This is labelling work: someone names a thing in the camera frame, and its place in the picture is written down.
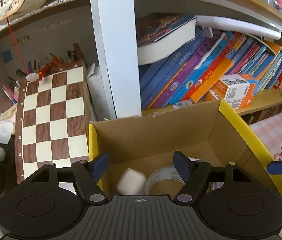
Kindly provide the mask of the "clear packing tape roll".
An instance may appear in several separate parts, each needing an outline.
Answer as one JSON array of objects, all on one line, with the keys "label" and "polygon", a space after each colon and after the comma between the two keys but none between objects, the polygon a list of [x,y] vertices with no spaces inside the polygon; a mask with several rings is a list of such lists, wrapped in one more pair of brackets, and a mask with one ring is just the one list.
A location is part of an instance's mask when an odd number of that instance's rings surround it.
[{"label": "clear packing tape roll", "polygon": [[146,195],[169,195],[174,198],[184,186],[181,176],[173,166],[158,169],[145,184]]}]

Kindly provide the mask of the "white foam cube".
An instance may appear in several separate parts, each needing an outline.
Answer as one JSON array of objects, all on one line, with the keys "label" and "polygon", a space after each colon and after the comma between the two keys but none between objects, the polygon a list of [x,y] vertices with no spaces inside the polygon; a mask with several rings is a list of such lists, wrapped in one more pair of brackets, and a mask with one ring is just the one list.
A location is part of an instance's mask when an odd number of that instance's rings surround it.
[{"label": "white foam cube", "polygon": [[117,190],[124,195],[143,195],[145,193],[146,176],[127,168],[117,183]]}]

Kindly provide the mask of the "yellow cardboard box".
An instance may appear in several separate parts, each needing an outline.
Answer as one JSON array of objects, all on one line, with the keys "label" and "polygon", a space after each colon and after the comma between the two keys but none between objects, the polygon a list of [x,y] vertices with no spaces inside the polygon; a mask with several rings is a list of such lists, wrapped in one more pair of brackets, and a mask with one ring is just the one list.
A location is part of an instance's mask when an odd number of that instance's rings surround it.
[{"label": "yellow cardboard box", "polygon": [[224,167],[235,162],[265,187],[282,196],[282,175],[269,175],[268,149],[244,120],[223,100],[198,103],[150,116],[132,116],[89,124],[89,156],[107,153],[110,165],[100,187],[117,192],[126,169],[149,177],[172,166],[173,154]]}]

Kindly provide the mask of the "brown white chessboard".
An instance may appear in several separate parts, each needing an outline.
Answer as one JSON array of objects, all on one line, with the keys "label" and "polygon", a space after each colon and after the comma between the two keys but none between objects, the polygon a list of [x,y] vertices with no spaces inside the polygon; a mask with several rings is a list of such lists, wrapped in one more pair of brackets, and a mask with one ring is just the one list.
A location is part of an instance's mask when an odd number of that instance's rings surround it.
[{"label": "brown white chessboard", "polygon": [[88,160],[90,98],[82,60],[21,81],[15,121],[15,167],[21,183],[45,164]]}]

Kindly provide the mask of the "lower orange white toothpaste box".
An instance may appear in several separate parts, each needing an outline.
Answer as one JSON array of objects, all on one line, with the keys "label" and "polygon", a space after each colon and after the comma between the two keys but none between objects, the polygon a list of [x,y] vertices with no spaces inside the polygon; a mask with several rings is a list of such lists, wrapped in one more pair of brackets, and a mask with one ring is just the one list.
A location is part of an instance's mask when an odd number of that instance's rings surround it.
[{"label": "lower orange white toothpaste box", "polygon": [[[214,100],[219,100],[222,99],[220,96],[218,96],[213,90],[209,90],[205,97],[205,101],[214,101]],[[234,109],[242,109],[242,108],[247,108],[252,104],[252,101],[254,99],[253,95],[250,96],[244,96],[243,98],[240,99],[227,99],[226,102]]]}]

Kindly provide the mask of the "orange white toothpaste box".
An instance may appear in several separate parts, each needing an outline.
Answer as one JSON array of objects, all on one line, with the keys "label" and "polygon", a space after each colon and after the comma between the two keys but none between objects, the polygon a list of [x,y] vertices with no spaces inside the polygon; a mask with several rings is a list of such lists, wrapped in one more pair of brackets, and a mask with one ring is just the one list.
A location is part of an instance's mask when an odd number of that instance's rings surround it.
[{"label": "orange white toothpaste box", "polygon": [[[205,97],[205,101],[214,101],[214,100],[219,100],[222,99],[220,96],[218,96],[213,90],[209,90]],[[252,104],[252,101],[254,99],[253,95],[250,96],[244,96],[243,98],[240,99],[227,99],[226,102],[234,109],[242,109],[242,108],[247,108]]]},{"label": "orange white toothpaste box", "polygon": [[225,100],[240,99],[255,96],[260,88],[260,82],[249,74],[224,75],[211,90]]}]

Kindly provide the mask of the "upper orange white toothpaste box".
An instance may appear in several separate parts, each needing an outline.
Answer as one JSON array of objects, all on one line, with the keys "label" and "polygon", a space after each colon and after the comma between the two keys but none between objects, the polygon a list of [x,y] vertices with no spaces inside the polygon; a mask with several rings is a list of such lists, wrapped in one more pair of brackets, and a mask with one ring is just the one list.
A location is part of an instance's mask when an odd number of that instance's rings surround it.
[{"label": "upper orange white toothpaste box", "polygon": [[224,75],[211,90],[225,100],[240,99],[255,96],[260,88],[260,82],[249,74]]}]

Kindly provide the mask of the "row of leaning books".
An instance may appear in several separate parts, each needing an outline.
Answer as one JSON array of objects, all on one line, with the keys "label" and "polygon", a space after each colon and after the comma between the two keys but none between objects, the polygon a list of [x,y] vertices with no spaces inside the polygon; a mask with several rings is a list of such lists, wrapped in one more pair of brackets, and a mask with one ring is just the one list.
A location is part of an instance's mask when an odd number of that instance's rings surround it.
[{"label": "row of leaning books", "polygon": [[204,100],[224,75],[249,74],[260,82],[257,92],[278,89],[282,81],[282,47],[236,31],[196,28],[194,40],[166,58],[139,69],[143,110],[187,106]]}]

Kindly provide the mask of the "thick white lying book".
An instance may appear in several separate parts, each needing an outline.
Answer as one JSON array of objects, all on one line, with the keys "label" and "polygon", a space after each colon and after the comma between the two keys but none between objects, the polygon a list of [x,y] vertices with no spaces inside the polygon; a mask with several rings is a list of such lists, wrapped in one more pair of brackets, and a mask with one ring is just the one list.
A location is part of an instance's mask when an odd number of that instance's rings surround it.
[{"label": "thick white lying book", "polygon": [[136,20],[138,64],[157,62],[196,38],[196,16],[153,12]]}]

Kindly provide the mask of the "white bookshelf frame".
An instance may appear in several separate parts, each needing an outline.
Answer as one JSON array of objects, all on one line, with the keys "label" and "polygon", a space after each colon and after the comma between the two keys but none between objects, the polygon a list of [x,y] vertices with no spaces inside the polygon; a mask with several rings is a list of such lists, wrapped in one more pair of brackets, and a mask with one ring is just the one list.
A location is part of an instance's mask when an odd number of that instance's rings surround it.
[{"label": "white bookshelf frame", "polygon": [[20,60],[65,56],[78,43],[101,68],[111,118],[141,114],[135,19],[151,12],[225,19],[229,30],[253,33],[253,25],[282,36],[282,13],[262,0],[53,0],[0,26],[0,67],[15,75]]}]

